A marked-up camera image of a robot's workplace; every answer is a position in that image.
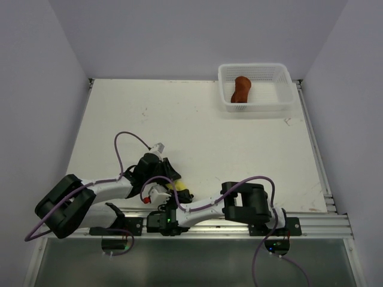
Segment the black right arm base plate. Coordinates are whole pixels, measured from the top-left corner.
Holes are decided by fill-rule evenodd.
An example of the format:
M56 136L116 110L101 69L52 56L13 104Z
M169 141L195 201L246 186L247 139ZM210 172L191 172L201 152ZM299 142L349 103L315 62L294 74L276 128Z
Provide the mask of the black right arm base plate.
M249 225L248 231L250 236L266 236L272 229L268 228L266 225ZM300 226L300 221L298 217L287 217L285 227L277 228L272 236L301 236L302 229Z

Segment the brown microfiber towel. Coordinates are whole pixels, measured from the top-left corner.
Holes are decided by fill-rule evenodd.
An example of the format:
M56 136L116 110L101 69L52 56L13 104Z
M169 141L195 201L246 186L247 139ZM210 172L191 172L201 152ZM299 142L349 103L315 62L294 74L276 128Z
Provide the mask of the brown microfiber towel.
M248 95L251 89L251 81L244 76L235 79L235 91L231 97L231 103L247 103Z

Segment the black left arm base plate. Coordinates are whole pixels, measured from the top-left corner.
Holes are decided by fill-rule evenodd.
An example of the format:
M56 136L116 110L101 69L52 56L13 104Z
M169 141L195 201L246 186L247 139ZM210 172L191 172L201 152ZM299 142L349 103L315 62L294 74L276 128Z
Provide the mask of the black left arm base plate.
M91 236L125 236L129 231L133 236L140 236L142 233L143 218L141 217L124 217L117 218L110 227L92 227L89 230Z

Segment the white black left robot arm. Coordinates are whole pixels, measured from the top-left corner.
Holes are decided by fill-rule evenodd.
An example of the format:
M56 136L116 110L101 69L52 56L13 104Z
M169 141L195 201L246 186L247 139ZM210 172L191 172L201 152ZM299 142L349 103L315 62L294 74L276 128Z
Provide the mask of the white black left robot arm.
M149 182L159 184L160 192L169 196L166 184L180 179L167 158L147 152L115 179L86 181L74 174L64 176L37 204L35 214L59 239L79 228L92 228L102 235L124 234L126 218L112 199L131 199Z

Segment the yellow microfiber towel black trim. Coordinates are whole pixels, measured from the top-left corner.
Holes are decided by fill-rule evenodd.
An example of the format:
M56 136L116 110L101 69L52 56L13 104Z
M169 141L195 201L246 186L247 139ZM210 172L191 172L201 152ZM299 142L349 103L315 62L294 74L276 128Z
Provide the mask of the yellow microfiber towel black trim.
M170 189L170 190L173 190L173 186L175 187L175 189L177 191L184 191L184 190L187 190L188 188L186 187L186 185L183 183L183 181L181 180L176 180L176 181L173 181L173 183L168 183L166 184L167 188Z

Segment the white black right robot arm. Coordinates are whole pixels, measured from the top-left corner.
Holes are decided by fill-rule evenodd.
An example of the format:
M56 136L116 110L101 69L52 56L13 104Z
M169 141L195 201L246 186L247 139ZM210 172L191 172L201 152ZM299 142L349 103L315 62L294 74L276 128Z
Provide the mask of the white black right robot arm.
M267 176L252 176L241 182L225 182L221 191L203 200L181 203L171 196L163 209L147 216L149 233L179 236L210 219L247 224L261 235L281 234L288 227L285 210L274 205L276 186Z

